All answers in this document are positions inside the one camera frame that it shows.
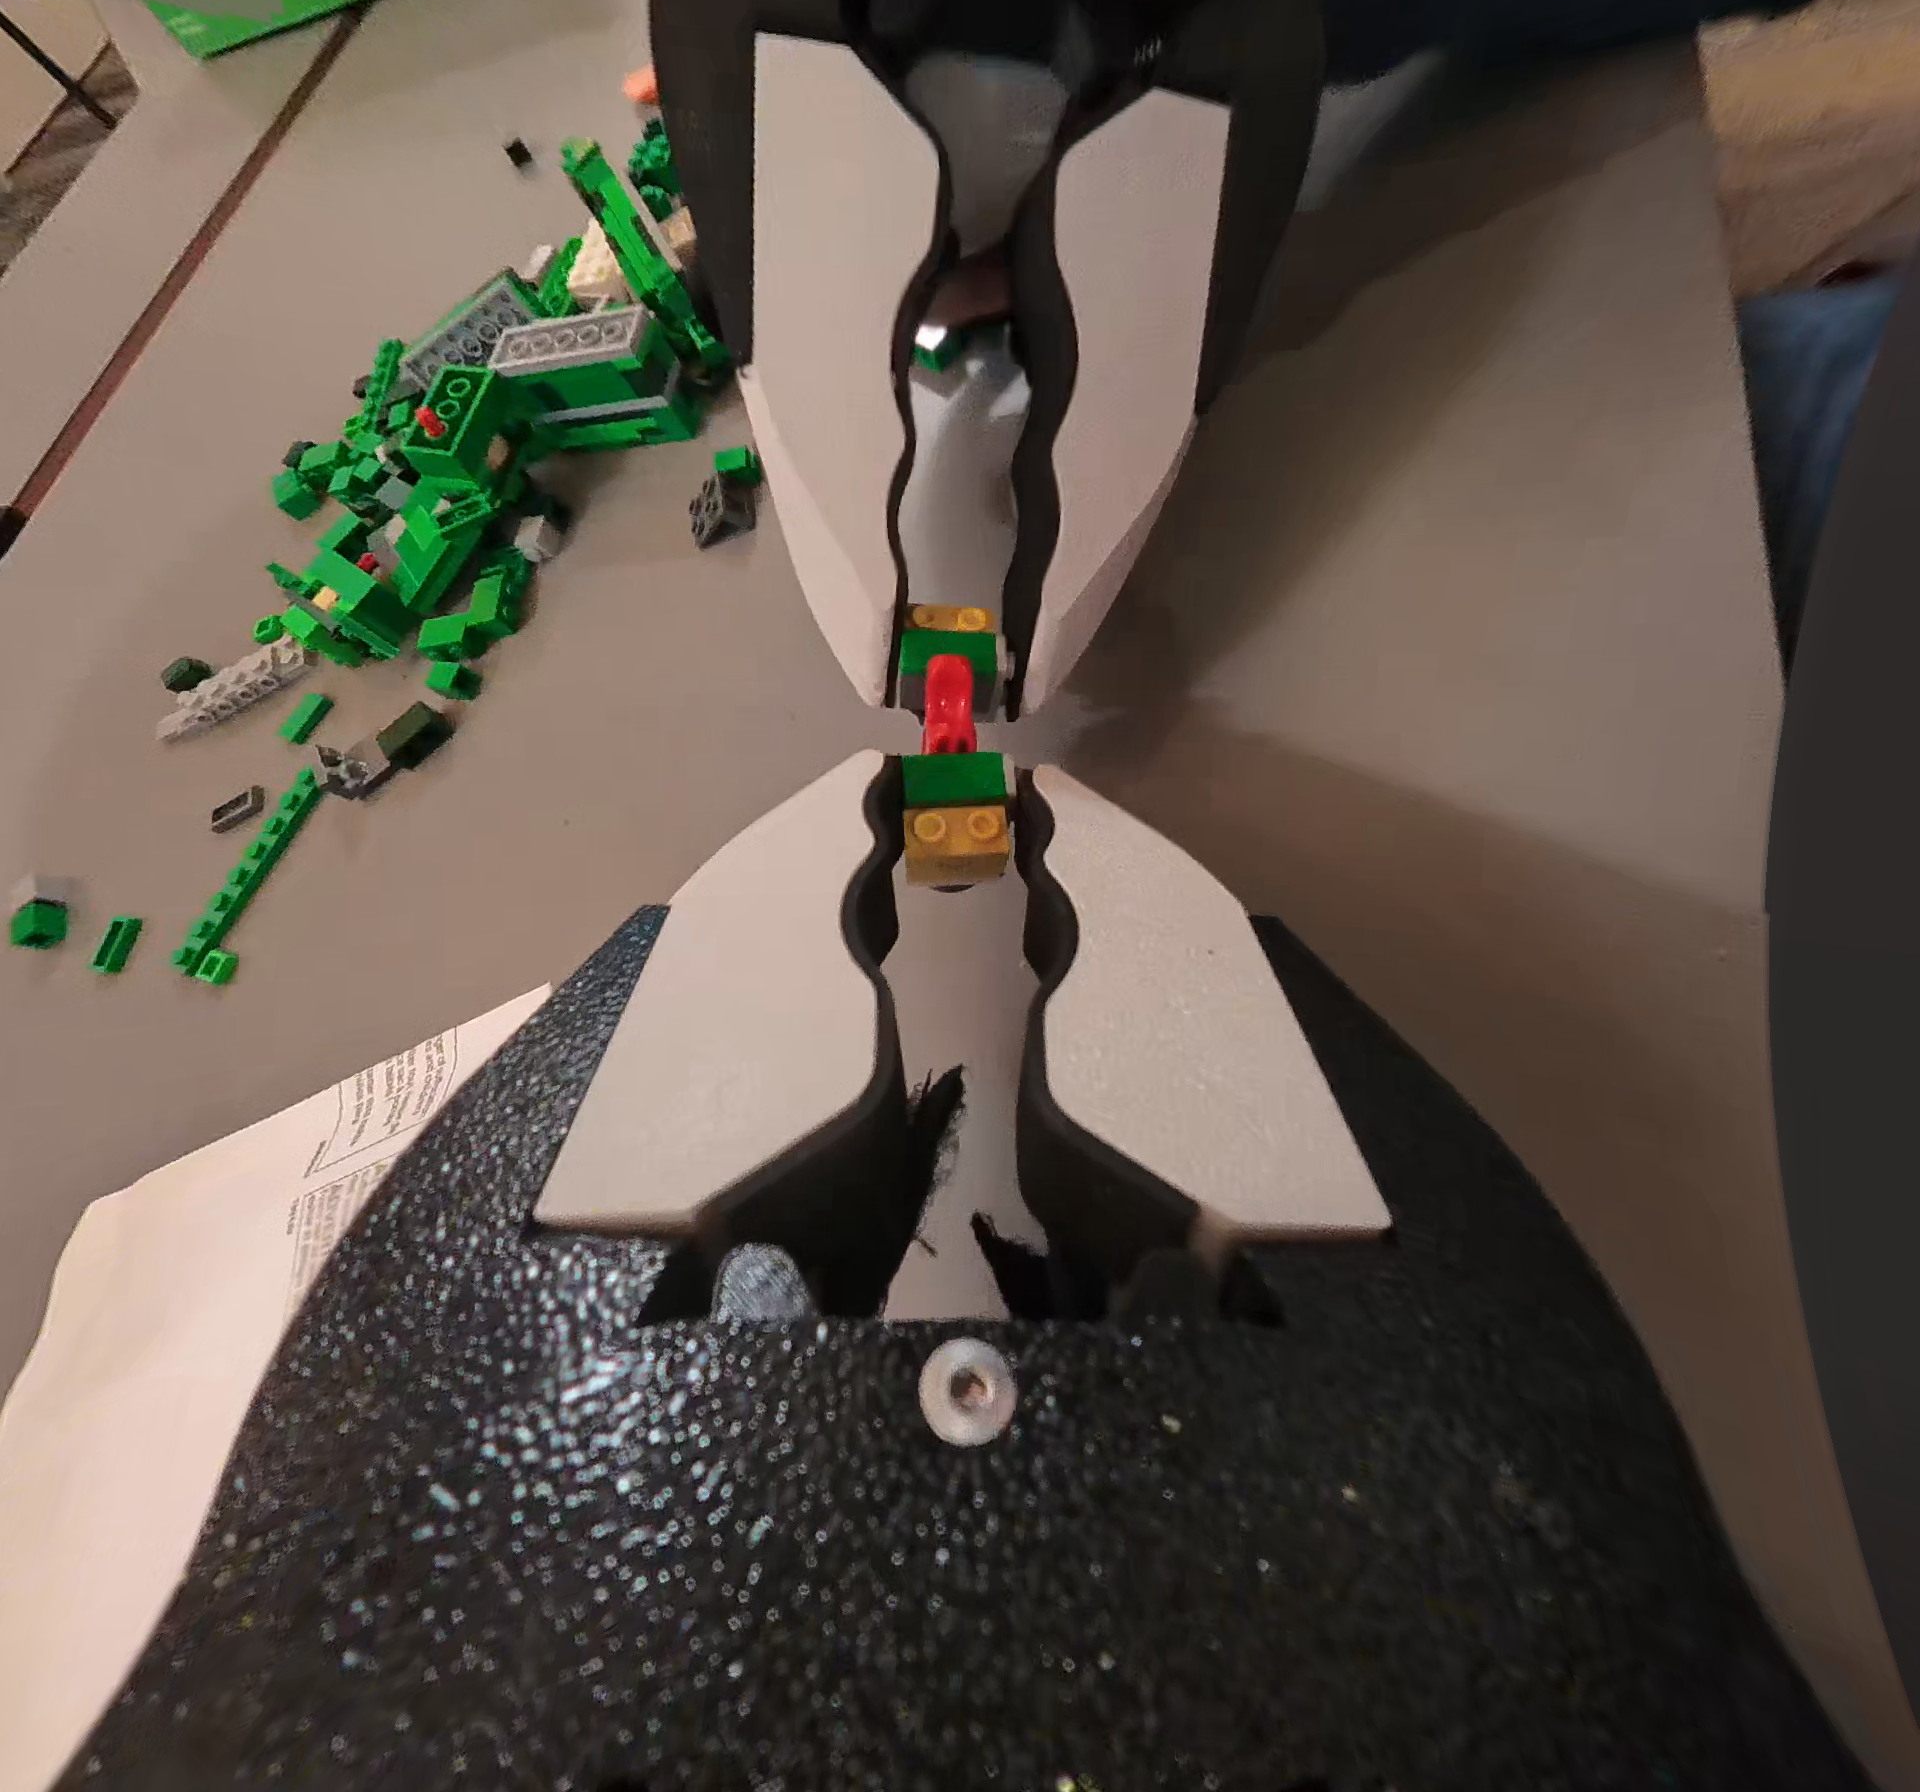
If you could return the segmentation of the light grey holed beam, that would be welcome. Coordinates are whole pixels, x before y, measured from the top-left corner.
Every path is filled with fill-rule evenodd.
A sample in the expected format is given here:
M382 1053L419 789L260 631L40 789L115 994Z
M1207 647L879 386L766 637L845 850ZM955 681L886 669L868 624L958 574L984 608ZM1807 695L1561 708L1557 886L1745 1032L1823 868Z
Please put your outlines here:
M156 723L155 739L178 743L198 738L291 689L314 671L318 660L315 652L288 637L255 647L179 694L179 702Z

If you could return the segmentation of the pile of green bricks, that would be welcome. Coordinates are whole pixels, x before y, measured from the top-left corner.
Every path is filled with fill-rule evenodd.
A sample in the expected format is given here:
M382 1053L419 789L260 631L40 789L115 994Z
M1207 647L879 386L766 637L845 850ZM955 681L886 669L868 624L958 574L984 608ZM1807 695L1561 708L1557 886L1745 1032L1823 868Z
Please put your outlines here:
M452 719L566 546L571 514L541 462L702 431L732 355L695 296L698 231L662 116L647 114L623 167L576 138L561 170L581 231L496 273L412 341L382 341L341 434L287 448L274 506L333 520L305 566L270 564L282 608L255 622L252 650L288 637L320 657L314 671L417 659L424 702ZM215 671L173 660L167 712ZM377 732L314 751L325 793L370 797L396 774Z

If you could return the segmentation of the green and yellow brick assembly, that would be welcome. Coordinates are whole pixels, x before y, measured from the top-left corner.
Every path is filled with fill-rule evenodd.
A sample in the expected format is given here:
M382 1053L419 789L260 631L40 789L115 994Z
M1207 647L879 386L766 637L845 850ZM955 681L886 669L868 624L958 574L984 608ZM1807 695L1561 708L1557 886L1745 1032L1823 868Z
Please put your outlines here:
M958 893L998 880L1013 850L1015 783L1006 754L905 754L898 767L905 882Z
M1006 652L995 613L981 605L911 605L896 652L896 700L917 719L924 719L926 676L934 659L955 657L968 663L972 680L972 719L993 719Z

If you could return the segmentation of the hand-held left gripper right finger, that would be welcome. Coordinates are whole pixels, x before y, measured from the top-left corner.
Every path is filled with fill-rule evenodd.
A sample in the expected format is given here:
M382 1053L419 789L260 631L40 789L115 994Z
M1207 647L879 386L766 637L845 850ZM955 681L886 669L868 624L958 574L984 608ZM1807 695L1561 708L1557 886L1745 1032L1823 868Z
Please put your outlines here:
M1061 1251L1238 1251L1390 1225L1250 916L1061 768L1019 785L1019 1188Z

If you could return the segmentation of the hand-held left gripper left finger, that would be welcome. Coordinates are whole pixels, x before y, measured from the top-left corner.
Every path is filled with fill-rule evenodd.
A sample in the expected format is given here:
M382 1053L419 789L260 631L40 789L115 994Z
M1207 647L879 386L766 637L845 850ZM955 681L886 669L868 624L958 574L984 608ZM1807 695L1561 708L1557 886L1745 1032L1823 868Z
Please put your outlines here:
M545 1229L898 1245L919 1223L896 1004L900 759L857 751L671 899L560 1144Z

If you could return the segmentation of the long green studded plate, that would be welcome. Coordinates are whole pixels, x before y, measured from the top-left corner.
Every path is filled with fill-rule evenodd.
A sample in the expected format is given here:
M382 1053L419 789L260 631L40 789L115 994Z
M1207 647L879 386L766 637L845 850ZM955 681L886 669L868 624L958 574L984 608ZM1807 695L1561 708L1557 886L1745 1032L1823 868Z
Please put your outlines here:
M287 791L277 799L272 814L260 823L252 845L245 845L237 863L215 889L203 916L186 931L181 943L173 950L172 964L181 976L203 983L225 983L225 978L218 976L220 971L217 964L223 960L229 962L227 938L263 882L287 856L287 850L318 807L320 797L321 783L318 768L301 768Z

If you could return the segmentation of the person's blue trousers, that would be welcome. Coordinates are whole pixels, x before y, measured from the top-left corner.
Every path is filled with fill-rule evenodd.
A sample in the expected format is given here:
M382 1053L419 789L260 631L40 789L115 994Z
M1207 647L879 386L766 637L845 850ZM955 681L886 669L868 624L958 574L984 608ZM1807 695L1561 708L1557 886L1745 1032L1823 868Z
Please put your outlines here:
M1736 327L1784 666L1825 514L1900 282L1887 275L1755 293Z

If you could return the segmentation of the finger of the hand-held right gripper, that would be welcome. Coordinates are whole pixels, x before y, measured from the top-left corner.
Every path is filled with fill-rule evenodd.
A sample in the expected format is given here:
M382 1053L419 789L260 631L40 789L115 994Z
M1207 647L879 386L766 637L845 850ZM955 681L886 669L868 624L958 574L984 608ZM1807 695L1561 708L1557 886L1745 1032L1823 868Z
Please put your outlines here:
M1061 135L1017 222L1029 390L1008 573L1017 714L1083 657L1187 459L1228 126L1212 99L1129 96Z
M902 566L904 308L945 235L936 141L857 52L756 35L753 332L740 395L811 618L888 700Z

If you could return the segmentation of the white printed instruction sheet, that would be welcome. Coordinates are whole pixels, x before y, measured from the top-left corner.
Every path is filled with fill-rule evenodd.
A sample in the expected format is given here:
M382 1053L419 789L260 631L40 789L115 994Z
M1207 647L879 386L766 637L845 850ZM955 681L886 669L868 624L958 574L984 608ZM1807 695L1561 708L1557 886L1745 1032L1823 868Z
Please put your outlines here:
M58 1779L179 1586L227 1454L331 1251L502 1007L91 1203L2 1421L2 1786Z

